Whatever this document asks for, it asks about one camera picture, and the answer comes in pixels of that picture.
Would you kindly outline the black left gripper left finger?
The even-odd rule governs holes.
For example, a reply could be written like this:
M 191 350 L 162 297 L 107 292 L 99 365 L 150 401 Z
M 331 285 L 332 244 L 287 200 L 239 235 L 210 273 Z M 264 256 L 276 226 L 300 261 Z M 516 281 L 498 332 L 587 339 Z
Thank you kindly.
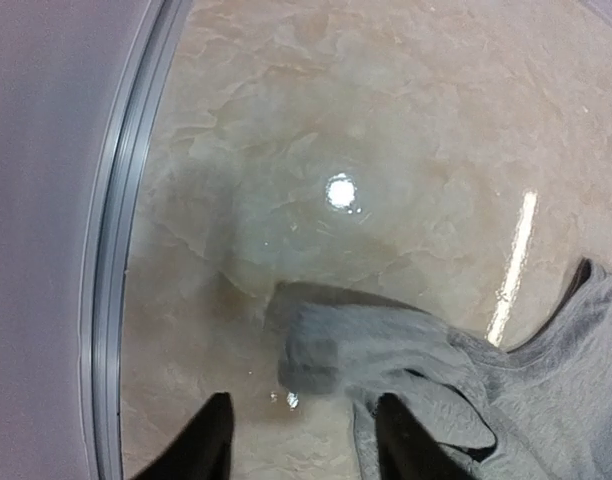
M 231 395 L 213 394 L 170 445 L 134 479 L 229 479 L 234 423 Z

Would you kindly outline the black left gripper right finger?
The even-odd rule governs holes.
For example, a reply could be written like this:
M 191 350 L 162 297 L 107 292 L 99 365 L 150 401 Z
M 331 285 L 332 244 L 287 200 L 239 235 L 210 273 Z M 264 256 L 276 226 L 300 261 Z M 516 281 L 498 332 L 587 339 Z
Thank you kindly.
M 375 416 L 379 474 L 385 480 L 468 480 L 398 396 L 382 395 Z

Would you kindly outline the grey t-shirt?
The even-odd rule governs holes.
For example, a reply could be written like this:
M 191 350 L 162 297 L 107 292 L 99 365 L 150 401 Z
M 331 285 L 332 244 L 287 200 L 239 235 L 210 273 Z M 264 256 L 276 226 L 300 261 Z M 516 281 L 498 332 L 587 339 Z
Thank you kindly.
M 284 333 L 279 383 L 350 400 L 364 479 L 378 477 L 385 393 L 478 479 L 612 479 L 612 273 L 594 261 L 511 351 L 410 305 L 308 282 L 279 285 L 266 316 Z

